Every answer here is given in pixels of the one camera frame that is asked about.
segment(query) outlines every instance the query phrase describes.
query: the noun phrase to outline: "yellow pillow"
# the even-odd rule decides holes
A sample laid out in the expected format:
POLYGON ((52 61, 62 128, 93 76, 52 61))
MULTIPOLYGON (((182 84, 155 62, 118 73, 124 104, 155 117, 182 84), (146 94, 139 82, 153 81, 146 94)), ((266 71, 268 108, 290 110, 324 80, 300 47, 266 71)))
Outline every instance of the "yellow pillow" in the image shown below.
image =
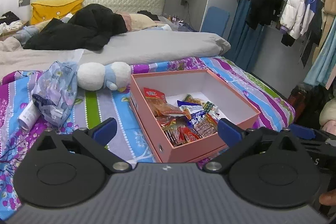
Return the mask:
POLYGON ((129 14, 132 20, 132 31, 156 26, 155 22, 143 14, 129 14))
POLYGON ((35 25, 39 22, 52 18, 61 19, 68 13, 75 14, 82 8, 84 0, 39 0, 31 4, 33 15, 30 24, 35 25))

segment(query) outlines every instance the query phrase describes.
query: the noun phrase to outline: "blue curtain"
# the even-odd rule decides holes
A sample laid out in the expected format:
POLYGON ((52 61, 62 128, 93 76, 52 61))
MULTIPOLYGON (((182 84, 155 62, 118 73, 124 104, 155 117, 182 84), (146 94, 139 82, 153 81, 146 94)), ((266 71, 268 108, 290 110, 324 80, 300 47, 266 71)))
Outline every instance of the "blue curtain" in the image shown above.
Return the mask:
POLYGON ((233 61, 241 69, 251 72, 258 58, 263 41, 264 27, 260 24, 256 30, 251 29, 245 22, 251 2, 239 0, 235 19, 229 38, 231 49, 224 57, 233 61))

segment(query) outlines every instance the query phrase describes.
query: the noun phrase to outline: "pink box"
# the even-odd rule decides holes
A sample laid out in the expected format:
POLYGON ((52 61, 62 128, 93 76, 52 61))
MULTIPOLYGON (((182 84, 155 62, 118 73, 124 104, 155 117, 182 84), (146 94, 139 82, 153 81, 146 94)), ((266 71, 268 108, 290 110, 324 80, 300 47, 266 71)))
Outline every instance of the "pink box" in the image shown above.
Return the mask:
POLYGON ((218 134, 173 147, 156 121, 143 88, 165 93, 167 102, 177 106, 187 94, 209 100, 220 114, 242 129, 253 126, 260 112, 248 100, 210 70, 187 70, 136 74, 131 77, 130 105, 158 162, 196 162, 218 152, 226 144, 218 134))

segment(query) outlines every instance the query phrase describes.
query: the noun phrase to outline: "human hand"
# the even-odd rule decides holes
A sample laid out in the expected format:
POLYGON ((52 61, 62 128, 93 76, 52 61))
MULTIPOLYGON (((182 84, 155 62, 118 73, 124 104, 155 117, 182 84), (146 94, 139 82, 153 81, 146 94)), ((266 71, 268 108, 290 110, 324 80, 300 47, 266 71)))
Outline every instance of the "human hand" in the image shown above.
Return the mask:
POLYGON ((322 205, 335 206, 336 205, 336 189, 322 194, 319 198, 319 201, 322 205))

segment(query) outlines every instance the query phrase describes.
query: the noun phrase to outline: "purple floral blanket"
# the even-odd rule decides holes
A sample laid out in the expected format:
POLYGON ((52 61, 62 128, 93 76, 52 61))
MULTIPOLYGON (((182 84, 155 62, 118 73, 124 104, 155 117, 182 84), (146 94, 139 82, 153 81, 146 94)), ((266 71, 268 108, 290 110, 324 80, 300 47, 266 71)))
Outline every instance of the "purple floral blanket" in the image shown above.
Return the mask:
MULTIPOLYGON (((149 65, 133 65, 132 73, 209 68, 229 85, 245 96, 260 110, 254 127, 266 126, 274 130, 287 127, 294 117, 294 109, 265 84, 236 67, 222 57, 187 58, 149 65)), ((13 175, 29 148, 50 125, 39 118, 33 129, 24 133, 17 119, 31 100, 31 91, 41 71, 16 71, 2 80, 0 85, 0 218, 7 219, 20 207, 13 188, 13 175)), ((155 162, 142 131, 129 108, 129 88, 123 92, 108 89, 88 92, 78 89, 70 116, 60 128, 60 134, 69 134, 78 127, 93 128, 108 117, 118 121, 116 136, 108 149, 131 163, 155 162)))

